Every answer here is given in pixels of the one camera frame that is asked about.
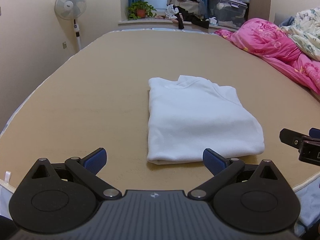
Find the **white t-shirt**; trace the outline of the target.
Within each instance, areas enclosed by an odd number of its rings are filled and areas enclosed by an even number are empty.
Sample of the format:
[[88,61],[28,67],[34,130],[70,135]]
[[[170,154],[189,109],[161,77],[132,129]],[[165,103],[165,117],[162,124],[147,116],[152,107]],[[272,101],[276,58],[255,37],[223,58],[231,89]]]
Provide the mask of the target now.
[[201,162],[207,148],[225,158],[264,152],[263,129],[234,87],[186,75],[153,77],[149,87],[148,162]]

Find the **pile of dark clothes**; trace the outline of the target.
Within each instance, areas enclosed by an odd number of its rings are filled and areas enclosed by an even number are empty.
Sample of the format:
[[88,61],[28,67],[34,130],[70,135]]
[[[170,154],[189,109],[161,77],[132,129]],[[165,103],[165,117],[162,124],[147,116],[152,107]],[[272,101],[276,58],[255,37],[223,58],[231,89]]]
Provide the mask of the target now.
[[204,29],[210,24],[203,0],[167,0],[165,18],[178,23],[179,29],[184,29],[185,21]]

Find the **pink quilt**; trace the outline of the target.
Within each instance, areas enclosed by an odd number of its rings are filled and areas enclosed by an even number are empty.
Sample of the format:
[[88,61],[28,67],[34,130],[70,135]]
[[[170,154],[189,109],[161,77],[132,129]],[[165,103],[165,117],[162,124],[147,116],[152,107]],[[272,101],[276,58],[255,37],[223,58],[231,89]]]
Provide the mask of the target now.
[[319,62],[304,54],[274,23],[252,18],[236,32],[220,29],[215,33],[319,94]]

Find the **floral white quilt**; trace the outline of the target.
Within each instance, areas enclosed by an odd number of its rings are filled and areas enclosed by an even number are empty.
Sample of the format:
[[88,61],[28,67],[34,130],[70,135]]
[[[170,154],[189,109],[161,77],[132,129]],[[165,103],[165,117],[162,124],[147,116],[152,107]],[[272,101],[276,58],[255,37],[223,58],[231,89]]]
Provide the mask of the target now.
[[288,26],[281,30],[310,58],[319,61],[319,7],[296,13]]

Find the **clear plastic storage bin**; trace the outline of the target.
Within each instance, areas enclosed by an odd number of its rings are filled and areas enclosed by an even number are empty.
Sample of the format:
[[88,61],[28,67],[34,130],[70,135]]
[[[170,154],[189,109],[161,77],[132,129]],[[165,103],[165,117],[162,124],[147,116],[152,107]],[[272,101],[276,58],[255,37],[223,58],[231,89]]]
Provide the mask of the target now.
[[239,29],[245,22],[247,4],[239,0],[207,0],[209,18],[217,25]]

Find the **white standing fan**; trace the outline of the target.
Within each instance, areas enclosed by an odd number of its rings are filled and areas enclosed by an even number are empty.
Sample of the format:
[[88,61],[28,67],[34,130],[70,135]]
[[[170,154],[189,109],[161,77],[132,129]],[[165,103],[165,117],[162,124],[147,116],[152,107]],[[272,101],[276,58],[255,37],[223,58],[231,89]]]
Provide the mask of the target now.
[[63,20],[71,21],[78,51],[82,49],[78,18],[85,12],[86,7],[86,0],[56,0],[54,4],[56,16]]

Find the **potted green plant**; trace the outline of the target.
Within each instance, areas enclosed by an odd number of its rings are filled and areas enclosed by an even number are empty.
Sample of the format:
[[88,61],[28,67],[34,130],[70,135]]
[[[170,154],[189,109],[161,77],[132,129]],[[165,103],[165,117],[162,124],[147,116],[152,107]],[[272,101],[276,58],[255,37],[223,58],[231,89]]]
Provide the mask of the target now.
[[156,15],[156,9],[148,2],[137,1],[127,7],[128,20],[154,18]]

